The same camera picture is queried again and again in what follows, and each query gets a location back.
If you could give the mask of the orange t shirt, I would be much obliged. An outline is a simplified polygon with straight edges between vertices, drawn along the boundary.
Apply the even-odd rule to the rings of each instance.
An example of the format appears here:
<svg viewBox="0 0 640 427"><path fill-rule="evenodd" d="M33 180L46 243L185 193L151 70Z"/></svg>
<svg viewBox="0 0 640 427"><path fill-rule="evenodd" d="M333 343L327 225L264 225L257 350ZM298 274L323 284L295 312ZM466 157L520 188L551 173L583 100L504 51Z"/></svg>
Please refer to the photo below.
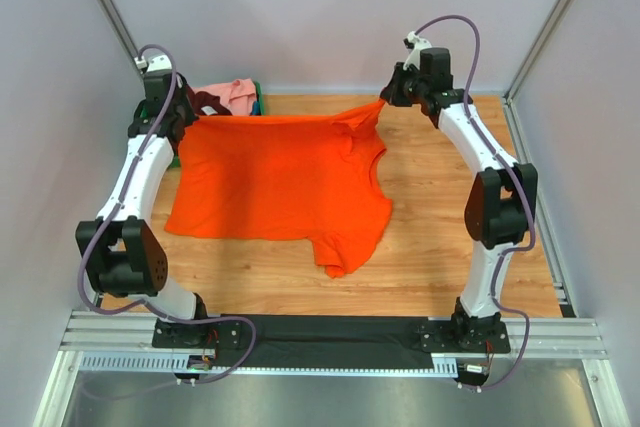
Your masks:
<svg viewBox="0 0 640 427"><path fill-rule="evenodd" d="M202 117L179 146L167 232L308 240L331 278L369 261L392 214L378 181L382 100L334 115Z"/></svg>

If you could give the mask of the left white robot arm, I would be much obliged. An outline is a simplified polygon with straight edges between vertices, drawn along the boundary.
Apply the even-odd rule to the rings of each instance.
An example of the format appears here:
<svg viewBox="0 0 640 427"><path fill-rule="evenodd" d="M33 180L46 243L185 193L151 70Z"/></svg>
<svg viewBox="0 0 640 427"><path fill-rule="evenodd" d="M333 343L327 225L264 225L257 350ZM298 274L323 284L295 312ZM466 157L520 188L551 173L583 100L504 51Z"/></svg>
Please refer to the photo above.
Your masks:
<svg viewBox="0 0 640 427"><path fill-rule="evenodd" d="M168 258L151 229L151 214L165 171L186 127L197 117L183 76L164 67L143 74L145 97L128 128L127 154L97 217L78 224L81 253L76 288L93 312L106 314L86 291L129 298L168 322L195 324L206 318L202 298L169 275Z"/></svg>

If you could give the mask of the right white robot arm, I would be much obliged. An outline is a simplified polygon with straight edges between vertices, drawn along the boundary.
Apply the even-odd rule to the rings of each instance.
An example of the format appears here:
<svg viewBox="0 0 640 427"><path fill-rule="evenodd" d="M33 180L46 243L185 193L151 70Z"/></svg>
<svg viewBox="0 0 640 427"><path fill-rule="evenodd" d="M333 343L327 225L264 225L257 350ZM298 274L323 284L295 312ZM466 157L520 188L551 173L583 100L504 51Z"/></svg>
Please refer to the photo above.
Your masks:
<svg viewBox="0 0 640 427"><path fill-rule="evenodd" d="M473 183L464 210L473 241L471 269L452 321L471 330L482 321L498 321L500 296L509 262L523 251L525 237L535 243L534 213L538 173L499 144L463 89L453 86L451 55L425 40L407 40L409 51L394 66L381 98L395 107L418 105L423 115L457 149Z"/></svg>

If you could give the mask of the maroon t shirt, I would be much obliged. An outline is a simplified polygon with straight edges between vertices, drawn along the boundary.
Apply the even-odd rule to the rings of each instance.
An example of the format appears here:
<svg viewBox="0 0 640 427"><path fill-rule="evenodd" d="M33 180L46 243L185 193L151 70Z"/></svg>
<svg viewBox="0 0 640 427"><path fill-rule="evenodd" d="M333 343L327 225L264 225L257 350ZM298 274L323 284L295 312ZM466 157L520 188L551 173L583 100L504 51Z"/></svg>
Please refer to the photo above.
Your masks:
<svg viewBox="0 0 640 427"><path fill-rule="evenodd" d="M197 116L231 116L231 111L222 105L219 96L204 90L195 91L182 74L178 74L179 84L185 89L192 110Z"/></svg>

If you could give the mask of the blue t shirt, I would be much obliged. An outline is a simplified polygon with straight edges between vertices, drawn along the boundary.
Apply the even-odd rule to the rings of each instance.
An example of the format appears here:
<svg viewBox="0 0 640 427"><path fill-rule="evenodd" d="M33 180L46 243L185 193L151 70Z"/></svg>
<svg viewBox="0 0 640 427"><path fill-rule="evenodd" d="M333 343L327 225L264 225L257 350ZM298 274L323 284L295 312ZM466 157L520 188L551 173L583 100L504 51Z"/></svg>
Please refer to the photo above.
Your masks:
<svg viewBox="0 0 640 427"><path fill-rule="evenodd" d="M260 116L262 114L261 104L259 101L255 101L252 106L251 116Z"/></svg>

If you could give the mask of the right aluminium frame post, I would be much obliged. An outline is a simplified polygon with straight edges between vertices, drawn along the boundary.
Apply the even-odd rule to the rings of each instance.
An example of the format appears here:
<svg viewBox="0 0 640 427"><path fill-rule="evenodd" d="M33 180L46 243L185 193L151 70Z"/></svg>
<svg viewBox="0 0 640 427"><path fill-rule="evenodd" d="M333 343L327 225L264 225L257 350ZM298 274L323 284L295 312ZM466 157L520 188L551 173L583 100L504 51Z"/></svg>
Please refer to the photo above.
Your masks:
<svg viewBox="0 0 640 427"><path fill-rule="evenodd" d="M505 91L503 98L507 103L515 99L528 75L531 73L552 36L559 27L561 21L571 7L573 1L574 0L556 0L553 4L553 7L542 24L542 27L536 35L513 80Z"/></svg>

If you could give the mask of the aluminium frame post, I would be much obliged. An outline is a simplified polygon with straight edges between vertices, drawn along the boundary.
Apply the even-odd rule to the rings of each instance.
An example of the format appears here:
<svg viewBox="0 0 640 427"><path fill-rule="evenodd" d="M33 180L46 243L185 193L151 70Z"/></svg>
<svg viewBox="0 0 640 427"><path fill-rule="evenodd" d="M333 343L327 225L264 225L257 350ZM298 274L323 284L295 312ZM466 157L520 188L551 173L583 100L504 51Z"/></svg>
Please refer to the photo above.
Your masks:
<svg viewBox="0 0 640 427"><path fill-rule="evenodd" d="M536 35L513 80L505 91L503 98L507 103L515 99L528 75L531 73L552 36L559 27L561 21L571 7L573 1L574 0L556 0L553 4L553 7L542 24L542 27Z"/></svg>
<svg viewBox="0 0 640 427"><path fill-rule="evenodd" d="M115 34L117 41L125 52L129 63L134 69L139 83L143 84L142 74L134 60L139 51L138 44L134 40L130 29L126 25L124 17L122 16L115 0L97 0L97 2L106 17L107 23L110 25L113 33Z"/></svg>

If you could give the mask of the left aluminium frame post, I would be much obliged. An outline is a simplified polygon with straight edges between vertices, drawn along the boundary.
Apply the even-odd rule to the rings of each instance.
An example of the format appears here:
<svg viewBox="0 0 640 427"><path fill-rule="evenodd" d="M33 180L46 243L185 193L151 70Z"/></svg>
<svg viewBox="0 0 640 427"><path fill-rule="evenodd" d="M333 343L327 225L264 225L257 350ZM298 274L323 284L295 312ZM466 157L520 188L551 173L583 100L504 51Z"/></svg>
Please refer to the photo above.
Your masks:
<svg viewBox="0 0 640 427"><path fill-rule="evenodd" d="M106 17L107 23L110 25L113 33L115 34L117 41L125 52L129 63L134 69L139 83L143 84L142 74L134 60L139 51L138 44L134 40L130 29L126 25L124 17L122 16L115 0L97 0L97 2Z"/></svg>

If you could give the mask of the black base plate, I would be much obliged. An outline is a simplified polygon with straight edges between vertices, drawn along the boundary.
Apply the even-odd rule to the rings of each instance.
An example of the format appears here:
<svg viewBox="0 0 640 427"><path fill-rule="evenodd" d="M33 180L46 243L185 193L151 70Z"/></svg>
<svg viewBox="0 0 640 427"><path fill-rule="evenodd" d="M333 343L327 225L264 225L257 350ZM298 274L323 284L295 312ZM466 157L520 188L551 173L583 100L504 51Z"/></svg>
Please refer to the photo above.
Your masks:
<svg viewBox="0 0 640 427"><path fill-rule="evenodd" d="M506 325L487 320L428 317L250 315L203 326L158 320L152 346L192 349L215 366L230 366L243 354L244 367L302 369L420 369L436 353L507 354Z"/></svg>

